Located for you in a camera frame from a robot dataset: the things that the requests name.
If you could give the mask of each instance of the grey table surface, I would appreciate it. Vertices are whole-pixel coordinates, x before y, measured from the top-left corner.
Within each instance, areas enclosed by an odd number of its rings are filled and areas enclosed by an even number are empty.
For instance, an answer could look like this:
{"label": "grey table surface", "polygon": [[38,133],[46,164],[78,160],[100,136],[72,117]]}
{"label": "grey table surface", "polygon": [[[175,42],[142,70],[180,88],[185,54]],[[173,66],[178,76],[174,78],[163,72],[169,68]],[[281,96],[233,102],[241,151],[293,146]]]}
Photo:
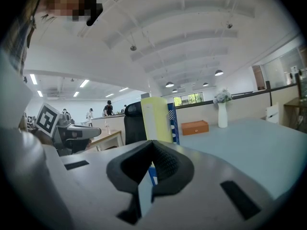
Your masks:
{"label": "grey table surface", "polygon": [[227,128],[209,125],[208,133],[181,133],[179,140],[181,146],[226,160],[274,199],[293,186],[307,163],[307,134],[261,119],[239,119]]}

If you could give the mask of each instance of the white flowers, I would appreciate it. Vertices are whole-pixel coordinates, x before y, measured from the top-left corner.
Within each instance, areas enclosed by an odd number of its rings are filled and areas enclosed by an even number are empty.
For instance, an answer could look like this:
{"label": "white flowers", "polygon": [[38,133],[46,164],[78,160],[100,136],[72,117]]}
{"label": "white flowers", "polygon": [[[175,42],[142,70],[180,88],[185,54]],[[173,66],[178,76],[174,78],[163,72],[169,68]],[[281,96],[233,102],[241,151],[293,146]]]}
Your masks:
{"label": "white flowers", "polygon": [[213,99],[213,103],[225,103],[232,100],[232,95],[227,89],[223,89],[221,92],[219,92]]}

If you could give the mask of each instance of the black office chair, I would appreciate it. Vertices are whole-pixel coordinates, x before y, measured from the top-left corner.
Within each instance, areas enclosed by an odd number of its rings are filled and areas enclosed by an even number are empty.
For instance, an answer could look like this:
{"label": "black office chair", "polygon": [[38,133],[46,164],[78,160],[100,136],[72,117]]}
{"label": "black office chair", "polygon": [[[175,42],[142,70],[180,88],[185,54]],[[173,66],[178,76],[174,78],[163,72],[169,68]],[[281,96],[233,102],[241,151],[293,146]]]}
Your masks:
{"label": "black office chair", "polygon": [[130,104],[125,109],[126,145],[147,140],[141,102]]}

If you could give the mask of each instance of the black rubber pad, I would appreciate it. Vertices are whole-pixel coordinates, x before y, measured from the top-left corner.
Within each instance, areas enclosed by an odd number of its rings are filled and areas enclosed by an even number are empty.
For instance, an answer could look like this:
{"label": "black rubber pad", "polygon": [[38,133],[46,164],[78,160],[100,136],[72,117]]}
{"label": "black rubber pad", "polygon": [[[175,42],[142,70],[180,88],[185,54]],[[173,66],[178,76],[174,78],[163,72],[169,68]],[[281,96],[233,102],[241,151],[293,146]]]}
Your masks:
{"label": "black rubber pad", "polygon": [[221,183],[221,187],[236,206],[245,220],[258,214],[261,209],[244,193],[244,191],[233,181]]}
{"label": "black rubber pad", "polygon": [[83,160],[83,161],[80,161],[80,162],[76,162],[76,163],[69,163],[69,164],[65,164],[65,168],[66,170],[72,170],[72,169],[75,169],[75,168],[78,168],[78,167],[82,167],[82,166],[85,166],[89,164],[87,161]]}

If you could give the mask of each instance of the ceiling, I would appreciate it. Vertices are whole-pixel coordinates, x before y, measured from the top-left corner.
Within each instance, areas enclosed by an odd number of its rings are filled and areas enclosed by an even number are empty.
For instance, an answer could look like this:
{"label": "ceiling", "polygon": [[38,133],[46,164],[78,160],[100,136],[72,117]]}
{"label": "ceiling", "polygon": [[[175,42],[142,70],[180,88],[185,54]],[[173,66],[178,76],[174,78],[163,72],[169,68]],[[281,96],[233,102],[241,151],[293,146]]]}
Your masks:
{"label": "ceiling", "polygon": [[[119,90],[123,88],[93,81],[89,81],[83,88],[80,88],[84,79],[46,75],[35,75],[37,85],[34,85],[30,75],[26,74],[25,76],[28,81],[27,86],[32,90],[34,97],[39,98],[37,91],[40,90],[43,94],[43,98],[50,100],[108,100],[126,95],[132,91],[131,89],[127,89],[119,92]],[[79,94],[77,97],[73,97],[76,91],[79,91]],[[111,93],[114,95],[106,98],[106,96]]]}
{"label": "ceiling", "polygon": [[[253,58],[240,51],[245,50],[247,40],[255,39],[261,44],[257,33],[252,38],[247,36],[254,27],[259,27],[259,18],[274,3],[273,0],[100,1],[104,12],[91,27],[85,22],[55,19],[46,23],[38,18],[26,72],[43,70],[62,77],[73,72],[93,81],[124,84],[145,92],[156,88],[161,95],[171,94],[172,89],[165,88],[168,81],[174,87],[195,83],[194,90],[203,88],[204,82],[212,87],[217,80],[216,70],[231,74]],[[36,64],[42,50],[47,48],[53,49],[48,51],[49,55],[56,51],[52,61],[62,55],[66,57],[61,60],[65,67],[60,66],[61,62]],[[75,91],[77,85],[66,78],[64,82],[67,91]],[[58,91],[59,85],[53,88]],[[93,95],[102,98],[105,93],[100,94],[99,89],[93,87],[97,93]]]}

